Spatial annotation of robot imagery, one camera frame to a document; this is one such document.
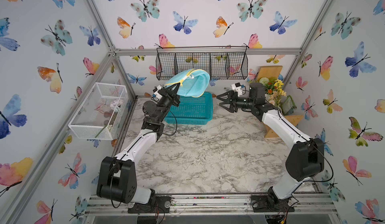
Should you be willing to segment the teal mesh laundry bag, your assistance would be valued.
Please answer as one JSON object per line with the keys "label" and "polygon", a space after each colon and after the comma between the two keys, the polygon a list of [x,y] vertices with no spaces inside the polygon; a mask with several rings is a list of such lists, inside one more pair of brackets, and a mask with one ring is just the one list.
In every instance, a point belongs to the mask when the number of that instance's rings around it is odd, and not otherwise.
{"label": "teal mesh laundry bag", "polygon": [[179,96],[198,98],[205,93],[210,79],[209,73],[204,70],[189,69],[173,76],[165,83],[165,86],[180,84],[177,91]]}

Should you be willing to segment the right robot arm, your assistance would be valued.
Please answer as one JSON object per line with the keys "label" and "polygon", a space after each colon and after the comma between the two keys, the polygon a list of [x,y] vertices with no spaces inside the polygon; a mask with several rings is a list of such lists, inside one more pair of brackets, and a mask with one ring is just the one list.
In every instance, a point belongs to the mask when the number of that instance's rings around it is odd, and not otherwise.
{"label": "right robot arm", "polygon": [[290,123],[278,107],[266,100],[265,87],[261,83],[251,83],[248,94],[243,97],[242,85],[236,83],[217,99],[230,113],[238,110],[252,113],[287,145],[290,153],[285,161],[285,174],[269,191],[274,201],[287,200],[304,182],[310,182],[324,171],[324,142],[304,134]]}

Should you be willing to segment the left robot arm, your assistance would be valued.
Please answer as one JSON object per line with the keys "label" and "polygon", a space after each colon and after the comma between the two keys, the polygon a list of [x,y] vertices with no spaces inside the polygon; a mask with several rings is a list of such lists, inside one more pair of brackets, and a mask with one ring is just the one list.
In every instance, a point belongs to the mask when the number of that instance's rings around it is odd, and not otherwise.
{"label": "left robot arm", "polygon": [[124,204],[154,204],[154,191],[138,186],[135,168],[148,149],[163,135],[163,121],[171,106],[179,106],[179,88],[180,83],[167,88],[160,87],[158,102],[144,103],[143,125],[137,137],[123,151],[101,162],[96,190],[98,197]]}

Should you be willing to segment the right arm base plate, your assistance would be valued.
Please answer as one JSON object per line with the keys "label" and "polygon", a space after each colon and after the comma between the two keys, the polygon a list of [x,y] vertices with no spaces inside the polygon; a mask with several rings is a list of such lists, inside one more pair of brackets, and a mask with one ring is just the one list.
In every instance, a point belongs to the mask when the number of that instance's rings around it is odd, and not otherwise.
{"label": "right arm base plate", "polygon": [[280,200],[272,196],[251,196],[251,206],[255,213],[282,213],[294,212],[294,207],[289,205],[290,198]]}

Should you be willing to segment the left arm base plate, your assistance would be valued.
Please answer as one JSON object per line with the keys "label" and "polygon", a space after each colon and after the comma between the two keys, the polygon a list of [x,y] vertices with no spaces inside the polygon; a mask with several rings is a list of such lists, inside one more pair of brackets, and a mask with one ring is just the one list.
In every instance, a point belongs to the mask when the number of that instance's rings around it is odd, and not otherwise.
{"label": "left arm base plate", "polygon": [[171,197],[155,195],[147,204],[129,204],[127,212],[129,214],[168,214],[170,207]]}

